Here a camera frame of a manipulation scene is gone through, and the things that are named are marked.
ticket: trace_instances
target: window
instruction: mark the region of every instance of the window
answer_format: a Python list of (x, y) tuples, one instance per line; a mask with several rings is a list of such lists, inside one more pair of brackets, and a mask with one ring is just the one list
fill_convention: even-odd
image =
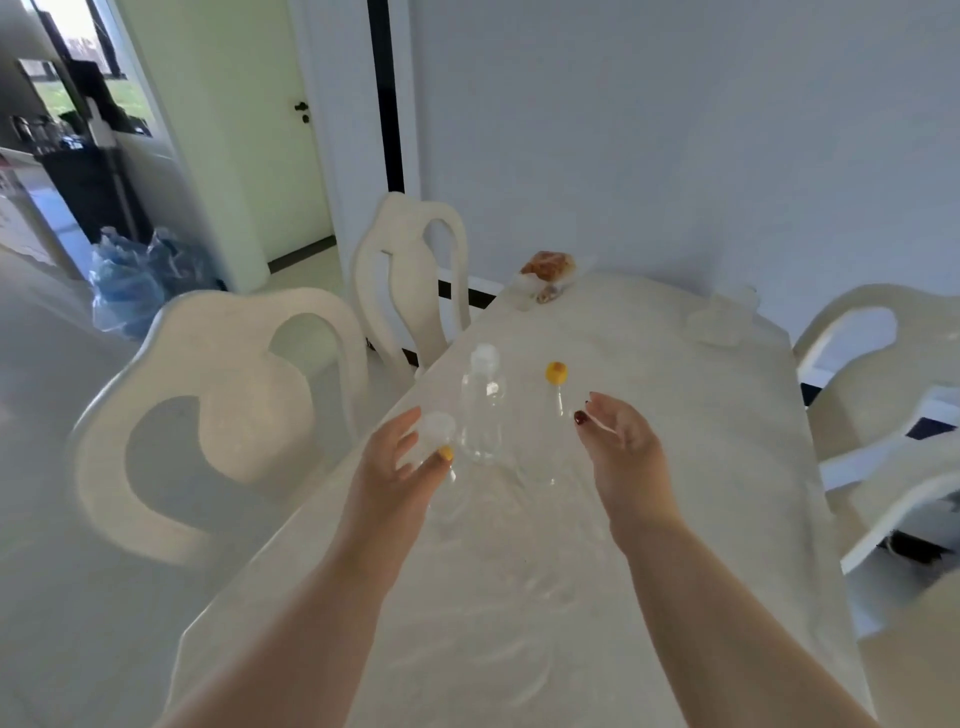
[[(149, 128), (154, 115), (147, 103), (140, 84), (120, 67), (114, 51), (114, 41), (108, 36), (92, 0), (22, 0), (23, 4), (38, 11), (46, 11), (53, 18), (70, 58), (77, 61), (94, 61), (107, 81), (110, 95), (117, 106), (129, 116), (142, 119)], [(62, 84), (53, 83), (46, 68), (48, 64), (37, 62), (24, 64), (44, 104), (53, 113), (60, 114), (73, 109), (65, 96)]]

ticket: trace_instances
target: yellow lid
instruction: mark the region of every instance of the yellow lid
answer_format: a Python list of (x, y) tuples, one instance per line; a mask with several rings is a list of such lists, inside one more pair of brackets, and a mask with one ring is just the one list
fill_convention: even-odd
[(551, 361), (546, 368), (546, 380), (559, 387), (566, 381), (566, 365), (562, 361)]

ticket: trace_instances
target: plastic bag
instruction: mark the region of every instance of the plastic bag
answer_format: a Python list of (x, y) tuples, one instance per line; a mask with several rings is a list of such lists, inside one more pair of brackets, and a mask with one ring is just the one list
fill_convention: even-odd
[(90, 268), (93, 325), (142, 341), (165, 303), (188, 291), (218, 288), (202, 248), (157, 228), (149, 246), (103, 228)]

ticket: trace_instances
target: food wrapper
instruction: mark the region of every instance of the food wrapper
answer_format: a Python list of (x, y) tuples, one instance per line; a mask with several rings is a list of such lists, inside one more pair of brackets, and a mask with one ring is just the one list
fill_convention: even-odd
[(521, 307), (529, 307), (533, 301), (550, 303), (593, 270), (596, 261), (596, 255), (574, 258), (569, 254), (540, 251), (514, 276), (511, 288), (526, 303)]

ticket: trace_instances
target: table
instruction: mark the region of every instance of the table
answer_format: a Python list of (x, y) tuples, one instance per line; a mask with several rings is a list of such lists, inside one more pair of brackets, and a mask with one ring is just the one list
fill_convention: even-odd
[[(568, 365), (572, 402), (589, 390), (631, 402), (663, 441), (690, 525), (870, 709), (789, 338), (757, 317), (736, 349), (695, 343), (684, 321), (705, 304), (606, 274), (526, 311), (501, 295), (395, 412), (419, 404), (458, 416), (460, 377), (481, 342), (501, 351), (514, 447), (535, 426), (524, 413), (549, 361)], [(467, 507), (454, 522), (427, 519), (384, 605), (349, 725), (684, 726), (572, 426), (569, 438), (570, 478), (552, 491), (457, 458), (457, 482), (438, 497)], [(172, 701), (320, 561), (358, 457), (359, 448), (187, 629)]]

